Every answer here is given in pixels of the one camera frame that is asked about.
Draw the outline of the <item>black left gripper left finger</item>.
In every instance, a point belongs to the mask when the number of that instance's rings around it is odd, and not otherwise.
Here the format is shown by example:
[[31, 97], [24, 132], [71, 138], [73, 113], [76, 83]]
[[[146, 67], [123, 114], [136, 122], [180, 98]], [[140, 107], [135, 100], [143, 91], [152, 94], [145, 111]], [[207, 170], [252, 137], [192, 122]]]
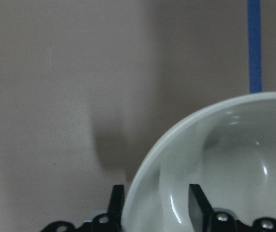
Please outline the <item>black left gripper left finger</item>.
[[121, 232], [121, 218], [124, 206], [124, 185], [114, 185], [108, 209], [96, 215], [91, 221], [75, 227], [67, 221], [55, 221], [42, 229], [43, 232]]

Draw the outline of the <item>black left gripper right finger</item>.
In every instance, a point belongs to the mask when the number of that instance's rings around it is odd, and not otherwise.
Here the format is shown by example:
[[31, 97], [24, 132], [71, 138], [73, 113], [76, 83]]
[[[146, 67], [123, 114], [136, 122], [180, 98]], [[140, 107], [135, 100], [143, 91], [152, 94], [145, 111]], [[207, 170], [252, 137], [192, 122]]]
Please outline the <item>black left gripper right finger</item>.
[[188, 212], [195, 232], [276, 232], [276, 219], [261, 217], [247, 225], [231, 213], [214, 209], [199, 184], [190, 184]]

